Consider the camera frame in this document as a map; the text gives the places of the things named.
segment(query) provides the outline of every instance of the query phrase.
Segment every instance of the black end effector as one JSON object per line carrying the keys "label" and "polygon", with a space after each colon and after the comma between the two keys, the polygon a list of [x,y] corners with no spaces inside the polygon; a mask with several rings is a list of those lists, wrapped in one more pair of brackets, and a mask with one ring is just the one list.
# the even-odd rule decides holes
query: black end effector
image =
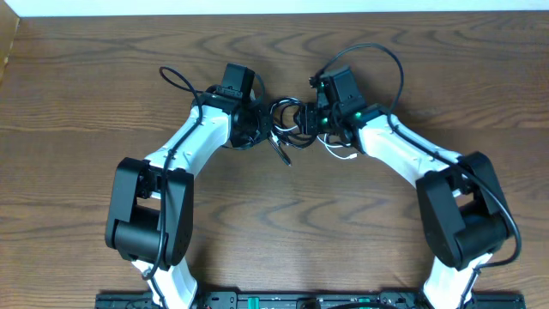
{"label": "black end effector", "polygon": [[351,68],[346,65],[323,72],[309,81],[317,90],[317,102],[306,104],[294,115],[301,132],[307,135],[336,134],[343,142],[352,142],[353,127],[346,118],[365,109],[367,104]]}
{"label": "black end effector", "polygon": [[229,140],[234,148],[249,148],[268,137],[270,117],[261,100],[251,98],[256,73],[239,64],[227,64],[223,82],[213,94],[203,93],[203,105],[220,108],[232,116]]}
{"label": "black end effector", "polygon": [[[496,173],[485,155],[476,152],[464,156],[458,165],[482,179],[508,209]],[[428,172],[416,181],[416,188],[427,244],[448,267],[463,270],[473,259],[499,250],[513,235],[488,193],[464,179],[455,167]],[[472,194],[473,201],[459,208],[452,194],[455,190],[463,195]]]}
{"label": "black end effector", "polygon": [[[161,169],[148,161],[125,158],[117,167],[105,242],[128,261],[153,263],[160,240],[160,211],[137,204],[160,192]],[[183,169],[168,171],[166,190],[166,251],[162,270],[177,265],[187,252],[193,226],[194,176]]]}

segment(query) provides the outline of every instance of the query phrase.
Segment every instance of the wire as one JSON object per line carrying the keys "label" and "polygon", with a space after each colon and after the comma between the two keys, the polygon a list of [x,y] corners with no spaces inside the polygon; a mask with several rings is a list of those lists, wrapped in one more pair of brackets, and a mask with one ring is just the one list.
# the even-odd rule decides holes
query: wire
{"label": "wire", "polygon": [[392,116],[393,111],[395,110],[395,108],[398,104],[398,101],[401,97],[402,89],[404,88],[404,69],[402,68],[401,61],[398,59],[398,57],[392,51],[390,51],[387,47],[385,47],[383,45],[380,45],[378,43],[363,43],[363,44],[357,44],[357,45],[353,45],[351,47],[348,47],[347,49],[345,49],[343,51],[340,51],[337,55],[335,55],[335,57],[330,59],[328,61],[328,63],[326,65],[324,65],[315,74],[315,76],[313,78],[317,79],[318,77],[320,77],[320,75],[330,65],[332,65],[339,57],[345,55],[346,53],[357,50],[359,48],[368,48],[368,47],[376,48],[376,49],[378,49],[382,52],[387,53],[389,56],[391,56],[393,58],[393,60],[395,60],[396,65],[398,66],[398,69],[400,71],[400,79],[401,79],[400,86],[398,87],[398,92],[396,93],[396,96],[393,99],[393,102],[391,103],[391,105],[389,107],[389,112],[387,114],[387,123],[389,124],[390,129],[394,133],[396,133],[398,136],[400,136],[402,139],[409,142],[410,144],[412,144],[414,147],[418,148],[419,150],[425,152],[426,154],[428,154],[429,156],[431,156],[435,160],[441,161],[442,163],[448,165],[449,167],[455,168],[463,176],[465,176],[466,178],[471,180],[475,185],[477,185],[482,191],[486,192],[488,194],[488,196],[490,196],[490,198],[498,205],[499,210],[503,214],[503,217],[504,217],[505,221],[507,222],[510,230],[512,231],[513,235],[515,236],[515,242],[516,242],[515,250],[514,250],[513,254],[510,257],[508,257],[504,260],[501,260],[501,261],[497,261],[497,262],[481,264],[481,265],[478,265],[474,268],[473,274],[469,278],[469,282],[468,282],[468,284],[467,284],[467,286],[466,286],[466,288],[463,292],[463,295],[462,295],[462,300],[461,300],[461,303],[460,303],[460,306],[459,306],[460,309],[462,309],[463,305],[464,305],[464,302],[465,302],[465,298],[467,297],[467,294],[473,289],[473,284],[474,284],[476,278],[479,276],[481,269],[497,267],[497,266],[504,266],[504,265],[510,264],[510,263],[512,263],[512,262],[514,262],[515,260],[518,259],[518,257],[521,254],[521,249],[522,249],[521,234],[518,230],[518,226],[516,225],[515,221],[511,217],[509,211],[504,207],[504,204],[502,203],[502,199],[500,197],[497,197],[496,194],[494,194],[493,190],[482,179],[479,179],[478,177],[476,177],[475,175],[470,173],[464,167],[462,167],[458,164],[455,164],[454,162],[442,157],[438,152],[430,151],[428,148],[424,147],[423,145],[419,144],[418,142],[415,142],[412,138],[410,138],[406,134],[402,133],[398,129],[398,125],[393,124],[393,120],[392,120],[391,116]]}
{"label": "wire", "polygon": [[198,98],[198,92],[192,87],[189,81],[179,72],[177,72],[175,69],[172,69],[170,67],[161,66],[159,68],[160,75],[162,78],[164,78],[166,81],[168,81],[170,84],[176,86],[177,88],[182,89],[182,86],[179,86],[175,82],[172,82],[169,78],[166,77],[164,74],[164,70],[168,70],[172,72],[175,76],[177,76],[179,79],[181,79],[187,87],[189,87],[189,90],[192,94],[195,96],[196,106],[198,108],[198,118],[196,119],[196,122],[187,130],[181,138],[173,145],[172,148],[170,148],[167,152],[166,160],[164,161],[164,167],[162,168],[162,185],[160,187],[160,237],[159,237],[159,244],[158,244],[158,252],[156,254],[156,259],[154,260],[153,267],[150,270],[146,270],[142,274],[142,279],[145,281],[154,279],[154,274],[156,273],[156,270],[159,268],[160,263],[162,260],[164,260],[164,251],[166,249],[166,188],[167,188],[167,171],[170,166],[170,161],[173,158],[174,155],[174,149],[177,149],[186,139],[189,137],[189,135],[200,125],[202,122],[202,102]]}
{"label": "wire", "polygon": [[[259,86],[261,87],[261,95],[256,98],[254,101],[253,101],[253,105],[255,104],[259,104],[262,102],[263,100],[263,97],[265,96],[265,84],[263,83],[263,79],[261,78],[261,76],[259,76],[259,74],[257,73],[254,73],[255,77],[257,78],[257,80],[259,81]],[[168,76],[166,76],[166,74],[164,74],[163,71],[160,72],[160,76],[162,76],[162,78],[170,83],[172,86],[176,87],[176,88],[179,88],[181,90],[184,90],[184,91],[187,91],[187,92],[190,92],[192,93],[192,90],[190,88],[187,88],[185,86],[181,86],[179,85],[178,83],[172,81],[172,79],[170,79]],[[203,94],[204,92],[208,92],[208,93],[213,93],[215,91],[215,89],[217,89],[217,87],[219,87],[220,85],[212,85],[210,87],[208,87],[205,91],[202,91],[202,90],[195,90],[195,92],[197,94]]]}
{"label": "wire", "polygon": [[[298,132],[294,132],[299,127],[297,125],[288,127],[284,124],[284,112],[287,108],[297,106],[301,108],[305,106],[301,100],[293,97],[283,97],[273,101],[268,107],[268,113],[270,115],[271,137],[268,139],[269,143],[273,147],[274,151],[280,156],[282,161],[289,167],[292,165],[290,157],[284,152],[281,147],[281,142],[287,146],[292,146],[297,149],[303,149],[311,146],[317,135],[307,136]],[[280,116],[277,118],[275,112],[280,109]]]}
{"label": "wire", "polygon": [[337,144],[332,144],[332,143],[329,143],[329,139],[327,139],[325,141],[323,141],[322,138],[320,138],[320,136],[317,136],[317,140],[321,143],[323,143],[326,147],[330,147],[330,148],[350,148],[351,147],[351,144],[341,144],[341,143],[337,143]]}
{"label": "wire", "polygon": [[334,152],[332,149],[330,149],[330,147],[338,147],[338,146],[332,146],[332,145],[329,145],[329,144],[326,142],[326,141],[327,141],[326,138],[327,138],[328,135],[329,135],[329,134],[324,134],[324,140],[321,140],[321,142],[323,142],[324,147],[326,147],[326,149],[327,149],[334,157],[336,157],[337,159],[341,159],[341,160],[351,160],[351,159],[355,159],[355,158],[358,156],[357,153],[350,154],[350,155],[348,155],[348,156],[346,156],[346,157],[342,157],[342,156],[340,156],[340,155],[335,154],[335,152]]}
{"label": "wire", "polygon": [[168,309],[168,305],[166,304],[166,297],[164,297],[163,293],[160,291],[160,288],[158,286],[158,282],[156,282],[156,280],[153,278],[153,279],[151,279],[151,283],[153,285],[154,291],[157,293],[157,295],[160,299],[160,304],[162,304],[162,306],[165,309]]}
{"label": "wire", "polygon": [[[270,104],[268,110],[273,122],[271,133],[287,146],[292,146],[297,149],[307,148],[315,142],[317,136],[306,136],[305,134],[293,132],[294,129],[298,128],[297,125],[288,127],[284,124],[284,111],[292,106],[302,107],[305,106],[305,104],[301,100],[293,97],[283,97]],[[277,109],[281,109],[279,118],[275,116]]]}

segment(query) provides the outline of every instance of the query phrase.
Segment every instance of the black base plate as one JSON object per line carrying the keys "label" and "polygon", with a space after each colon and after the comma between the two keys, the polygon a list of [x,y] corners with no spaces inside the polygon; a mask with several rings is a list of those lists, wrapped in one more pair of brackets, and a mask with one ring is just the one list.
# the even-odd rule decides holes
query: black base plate
{"label": "black base plate", "polygon": [[[150,292],[144,294],[97,294],[95,309],[159,309],[151,299]],[[321,309],[352,302],[364,302],[360,309],[368,308],[368,302],[385,303],[396,308],[428,308],[422,296],[410,291],[383,291],[370,294],[249,294],[236,292],[204,292],[195,297],[192,309]],[[521,294],[474,294],[466,309],[526,309]]]}

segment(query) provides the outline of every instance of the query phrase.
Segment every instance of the wooden table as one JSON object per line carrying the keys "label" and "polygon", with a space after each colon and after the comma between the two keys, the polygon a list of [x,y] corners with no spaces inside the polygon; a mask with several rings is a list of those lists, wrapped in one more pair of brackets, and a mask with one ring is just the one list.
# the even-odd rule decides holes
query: wooden table
{"label": "wooden table", "polygon": [[[364,41],[401,58],[405,124],[496,167],[524,248],[476,288],[547,307],[548,32],[548,13],[24,19],[0,89],[0,307],[89,308],[96,293],[146,288],[104,231],[117,164],[155,151],[188,117],[190,94],[162,81],[160,65],[204,89],[227,62],[245,64],[270,97],[314,100],[308,77]],[[395,95],[398,71],[381,52],[341,64],[369,101]],[[412,186],[318,143],[288,153],[292,167],[266,142],[213,155],[196,182],[193,275],[242,290],[420,287],[433,256]]]}

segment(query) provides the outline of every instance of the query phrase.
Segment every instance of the white wire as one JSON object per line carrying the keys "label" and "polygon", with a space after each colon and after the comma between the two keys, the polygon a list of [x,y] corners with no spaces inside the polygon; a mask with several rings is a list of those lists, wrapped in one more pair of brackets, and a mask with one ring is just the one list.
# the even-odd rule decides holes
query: white wire
{"label": "white wire", "polygon": [[324,146],[326,147],[330,147],[330,148],[341,148],[343,147],[342,145],[330,145],[328,144],[327,142],[323,141],[322,138],[320,138],[320,136],[317,136],[317,139],[324,144]]}
{"label": "white wire", "polygon": [[[284,100],[280,100],[277,104],[277,106],[280,106],[285,103],[299,103],[299,100],[293,97],[285,98]],[[273,113],[273,109],[275,108],[275,105],[271,106],[271,113]]]}
{"label": "white wire", "polygon": [[328,134],[324,134],[324,141],[321,140],[321,142],[323,142],[324,144],[324,147],[326,147],[326,149],[334,156],[336,157],[337,159],[341,159],[341,160],[351,160],[351,159],[354,159],[356,158],[358,155],[357,153],[354,153],[354,154],[350,154],[346,157],[342,157],[340,155],[337,155],[335,154],[332,149],[329,148],[330,145],[328,145],[328,143],[326,142],[326,137],[328,136]]}
{"label": "white wire", "polygon": [[294,125],[292,128],[282,129],[280,126],[278,126],[278,125],[276,125],[276,124],[274,125],[274,127],[275,127],[277,130],[281,131],[281,132],[288,132],[288,131],[291,131],[291,130],[293,130],[293,129],[297,129],[297,128],[298,128],[297,125]]}

